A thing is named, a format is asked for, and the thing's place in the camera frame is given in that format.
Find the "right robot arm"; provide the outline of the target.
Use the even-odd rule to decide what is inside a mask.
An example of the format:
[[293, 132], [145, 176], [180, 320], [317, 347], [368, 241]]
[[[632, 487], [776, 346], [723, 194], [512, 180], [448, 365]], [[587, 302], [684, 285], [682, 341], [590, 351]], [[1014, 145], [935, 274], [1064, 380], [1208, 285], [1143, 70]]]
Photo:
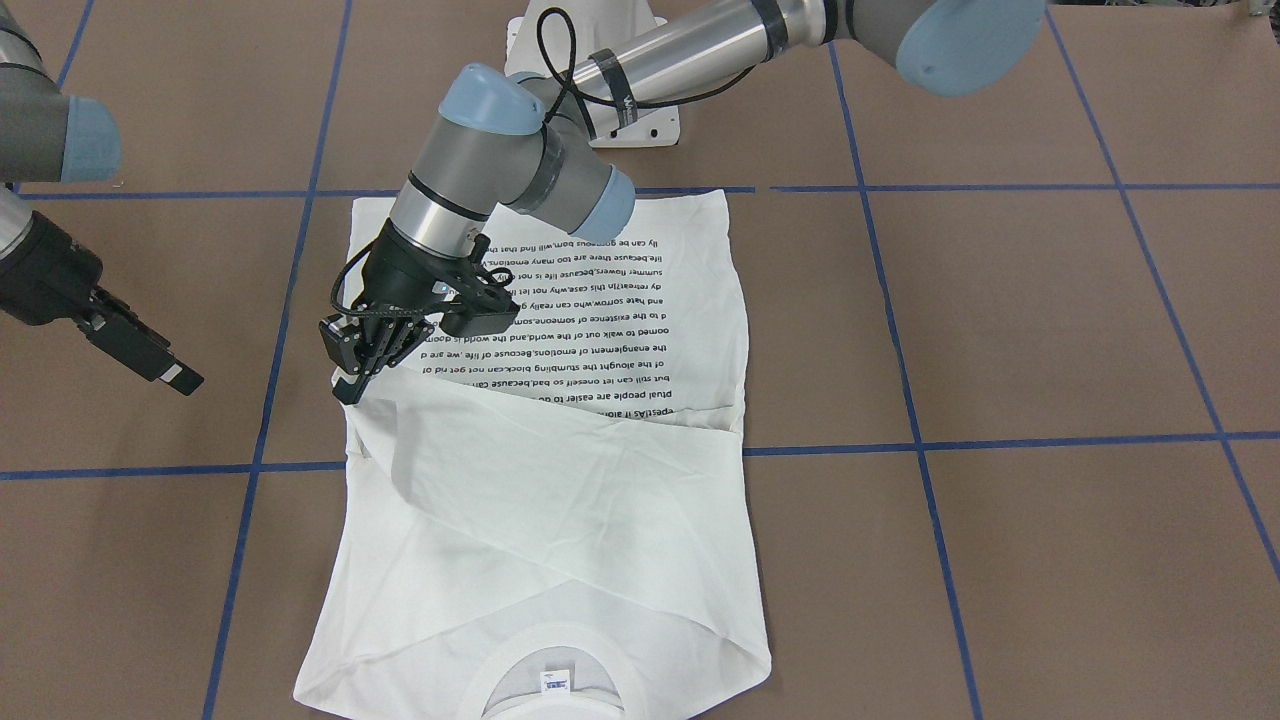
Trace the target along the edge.
[[192, 395], [204, 378], [101, 284], [102, 261], [10, 190], [12, 183], [111, 178], [119, 129], [99, 100], [64, 94], [9, 9], [1, 19], [1, 307], [26, 325], [68, 319], [146, 380]]

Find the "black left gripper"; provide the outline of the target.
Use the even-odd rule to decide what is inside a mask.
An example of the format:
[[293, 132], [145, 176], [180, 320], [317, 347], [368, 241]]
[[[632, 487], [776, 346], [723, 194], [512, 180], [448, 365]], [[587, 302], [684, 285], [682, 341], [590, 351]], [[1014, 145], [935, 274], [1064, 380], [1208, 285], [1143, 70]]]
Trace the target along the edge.
[[489, 246], [485, 234], [476, 234], [468, 255], [445, 258], [387, 222], [348, 260], [342, 274], [360, 265], [364, 286], [351, 304], [343, 304], [342, 282], [335, 281], [330, 293], [335, 314], [320, 323], [326, 352], [340, 372], [333, 393], [343, 405], [356, 405], [376, 374], [399, 365], [431, 337], [428, 316], [442, 318], [454, 292], [492, 287], [492, 273], [483, 265]]

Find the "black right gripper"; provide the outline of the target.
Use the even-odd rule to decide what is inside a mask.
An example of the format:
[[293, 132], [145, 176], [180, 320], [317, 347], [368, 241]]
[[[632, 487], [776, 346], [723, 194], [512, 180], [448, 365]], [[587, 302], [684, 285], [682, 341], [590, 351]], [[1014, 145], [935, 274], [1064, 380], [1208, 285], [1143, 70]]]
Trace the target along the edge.
[[72, 320], [95, 347], [146, 380], [160, 380], [183, 396], [205, 378], [170, 351], [128, 304], [100, 283], [102, 261], [64, 229], [36, 211], [17, 247], [3, 258], [1, 307], [27, 325]]

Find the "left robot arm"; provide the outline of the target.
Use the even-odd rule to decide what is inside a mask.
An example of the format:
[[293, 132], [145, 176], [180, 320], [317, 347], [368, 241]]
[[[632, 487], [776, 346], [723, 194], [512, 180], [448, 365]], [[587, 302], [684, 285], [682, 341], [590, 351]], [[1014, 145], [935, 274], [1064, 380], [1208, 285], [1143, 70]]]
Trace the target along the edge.
[[614, 240], [635, 205], [632, 181], [591, 141], [667, 108], [726, 91], [796, 46], [850, 38], [919, 88], [943, 97], [983, 90], [1028, 53], [1042, 1], [714, 1], [544, 70], [466, 65], [378, 236], [348, 268], [362, 288], [320, 323], [339, 372], [333, 389], [357, 404], [370, 380], [434, 331], [499, 334], [518, 314], [507, 270], [488, 270], [484, 227], [498, 206], [591, 243]]

